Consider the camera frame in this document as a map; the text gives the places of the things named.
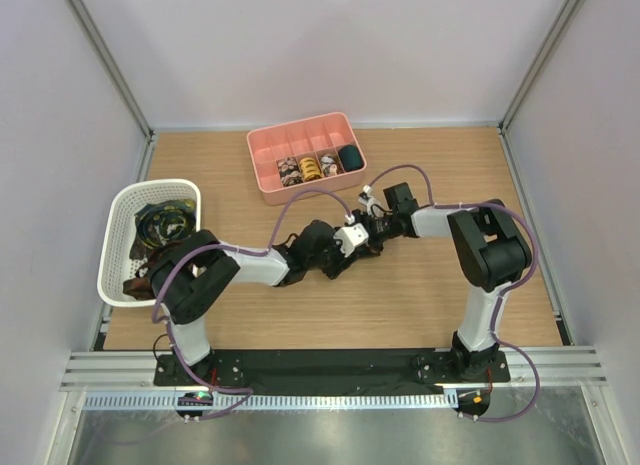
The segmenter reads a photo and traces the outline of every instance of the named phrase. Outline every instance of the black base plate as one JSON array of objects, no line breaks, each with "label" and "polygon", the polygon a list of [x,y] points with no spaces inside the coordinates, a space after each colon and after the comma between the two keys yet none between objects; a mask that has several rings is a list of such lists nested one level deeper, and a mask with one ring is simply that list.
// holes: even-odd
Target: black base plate
[{"label": "black base plate", "polygon": [[[435,349],[216,350],[206,373],[223,387],[251,387],[257,395],[353,396],[439,393],[442,384],[485,383],[486,370],[464,380],[453,370],[449,351]],[[504,353],[489,367],[494,383],[511,377]],[[173,355],[159,357],[156,386],[193,381]]]}]

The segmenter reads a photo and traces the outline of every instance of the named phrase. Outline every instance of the wooden tabletop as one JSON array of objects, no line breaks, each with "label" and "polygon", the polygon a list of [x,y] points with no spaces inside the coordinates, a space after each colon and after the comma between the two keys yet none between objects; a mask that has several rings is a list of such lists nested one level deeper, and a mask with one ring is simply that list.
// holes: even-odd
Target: wooden tabletop
[{"label": "wooden tabletop", "polygon": [[[501,198],[521,212],[494,128],[356,130],[356,136],[369,164],[366,181],[393,165],[414,163],[431,177],[438,203]],[[202,226],[220,239],[267,245],[282,206],[262,200],[245,132],[160,135],[149,174],[158,178],[196,183]],[[383,198],[383,188],[403,181],[425,204],[424,181],[412,170],[381,179],[377,195]],[[356,208],[360,190],[338,194]],[[290,208],[279,241],[313,219],[337,225],[343,216],[329,197],[301,200]],[[381,257],[359,261],[333,281],[315,270],[286,288],[232,285],[209,310],[207,333],[214,348],[444,347],[462,321],[468,286],[450,239],[397,238]],[[150,349],[164,331],[150,313],[114,309],[105,349]],[[500,333],[519,345],[561,345],[539,272],[511,294]]]}]

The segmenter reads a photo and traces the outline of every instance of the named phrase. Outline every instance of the pink compartment tray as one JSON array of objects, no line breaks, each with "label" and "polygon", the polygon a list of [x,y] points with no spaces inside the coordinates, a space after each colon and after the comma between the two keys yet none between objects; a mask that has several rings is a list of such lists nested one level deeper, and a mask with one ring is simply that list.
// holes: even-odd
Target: pink compartment tray
[{"label": "pink compartment tray", "polygon": [[[295,193],[308,188],[333,191],[354,187],[362,182],[367,168],[367,161],[349,120],[340,112],[253,130],[247,135],[247,143],[258,188],[269,205],[285,203]],[[282,185],[276,161],[287,157],[294,157],[296,161],[304,157],[313,157],[319,162],[320,157],[326,153],[338,157],[340,149],[349,144],[358,147],[364,163],[360,170],[343,172],[334,177],[324,177],[290,187]],[[313,195],[315,194],[310,193],[301,198]]]}]

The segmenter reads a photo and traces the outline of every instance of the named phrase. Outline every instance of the small item in tray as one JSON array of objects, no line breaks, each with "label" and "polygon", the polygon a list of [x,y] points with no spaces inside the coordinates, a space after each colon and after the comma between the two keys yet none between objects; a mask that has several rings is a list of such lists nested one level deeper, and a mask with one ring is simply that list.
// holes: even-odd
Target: small item in tray
[{"label": "small item in tray", "polygon": [[338,161],[338,157],[327,153],[320,157],[320,166],[322,167],[322,174],[325,177],[335,177],[342,173],[342,167]]},{"label": "small item in tray", "polygon": [[318,166],[318,162],[316,162],[315,158],[301,158],[299,164],[300,170],[302,170],[302,179],[305,182],[312,182],[313,180],[322,178],[322,172],[320,172],[320,167]]},{"label": "small item in tray", "polygon": [[144,260],[149,254],[169,242],[184,240],[196,226],[194,200],[167,200],[147,204],[135,216],[136,237],[129,258]]},{"label": "small item in tray", "polygon": [[302,183],[302,173],[295,158],[287,157],[283,160],[278,160],[276,165],[278,166],[278,173],[283,186],[290,187]]},{"label": "small item in tray", "polygon": [[353,172],[354,170],[360,170],[364,167],[364,161],[360,155],[358,147],[350,143],[345,145],[338,152],[342,166],[345,172]]}]

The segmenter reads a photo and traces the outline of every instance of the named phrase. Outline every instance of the white plastic basket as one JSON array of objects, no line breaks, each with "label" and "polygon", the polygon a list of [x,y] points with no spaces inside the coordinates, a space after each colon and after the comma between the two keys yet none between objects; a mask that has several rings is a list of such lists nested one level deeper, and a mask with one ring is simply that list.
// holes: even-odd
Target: white plastic basket
[{"label": "white plastic basket", "polygon": [[136,236],[135,214],[148,203],[180,199],[196,202],[196,230],[200,230],[200,190],[188,180],[135,183],[113,199],[98,271],[98,293],[106,303],[114,307],[146,307],[154,304],[154,300],[136,300],[122,293],[122,283],[133,278],[143,263],[129,258]]}]

